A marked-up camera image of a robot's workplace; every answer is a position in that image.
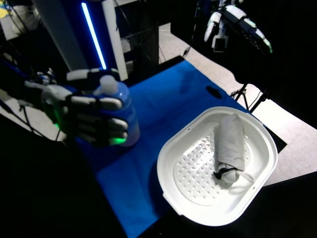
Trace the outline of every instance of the blue led light strip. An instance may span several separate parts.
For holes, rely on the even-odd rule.
[[[100,49],[100,46],[99,46],[99,43],[98,43],[98,39],[97,39],[95,30],[94,30],[93,23],[91,22],[91,18],[90,18],[89,12],[88,12],[87,5],[82,2],[81,6],[83,8],[83,11],[84,11],[84,14],[85,14],[85,17],[86,17],[86,21],[87,21],[87,24],[88,24],[88,27],[89,27],[89,30],[90,30],[90,34],[91,34],[91,36],[92,36],[92,38],[94,40],[94,44],[95,44],[95,47],[96,47],[96,50],[97,50],[101,65],[102,65],[103,69],[106,69],[106,63],[105,63],[105,60],[104,60],[104,57],[103,57],[103,53],[101,52],[101,49]]]

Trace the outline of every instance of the green light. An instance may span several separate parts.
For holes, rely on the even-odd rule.
[[[122,143],[124,143],[126,140],[127,140],[126,138],[113,138],[113,139],[112,139],[114,145],[122,144]]]

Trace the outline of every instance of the plastic bottle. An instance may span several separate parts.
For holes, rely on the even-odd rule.
[[[100,78],[100,87],[98,87],[94,94],[103,94],[106,97],[117,98],[122,101],[122,109],[107,111],[107,114],[128,122],[128,137],[120,146],[128,147],[134,145],[140,138],[140,128],[128,87],[124,83],[116,81],[113,76],[104,75]]]

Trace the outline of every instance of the robotic hand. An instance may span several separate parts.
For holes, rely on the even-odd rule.
[[[210,36],[218,30],[218,34],[214,35],[212,39],[211,47],[214,52],[224,52],[228,45],[228,36],[225,34],[228,25],[237,34],[250,41],[263,54],[271,54],[271,44],[256,24],[247,17],[243,10],[234,5],[235,0],[232,0],[231,4],[226,4],[226,2],[227,0],[220,0],[218,9],[212,13],[207,24],[204,41],[207,42]]]
[[[42,92],[44,112],[65,134],[98,146],[124,143],[128,123],[108,112],[123,107],[117,98],[98,93],[100,79],[120,81],[114,70],[75,70],[67,74],[67,85],[47,85]]]

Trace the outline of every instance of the blue mat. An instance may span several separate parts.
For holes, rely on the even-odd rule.
[[[207,92],[210,85],[222,99]],[[200,113],[216,106],[246,112],[187,61],[131,87],[141,138],[131,148],[82,144],[96,179],[128,237],[136,237],[170,209],[156,164],[164,143]]]

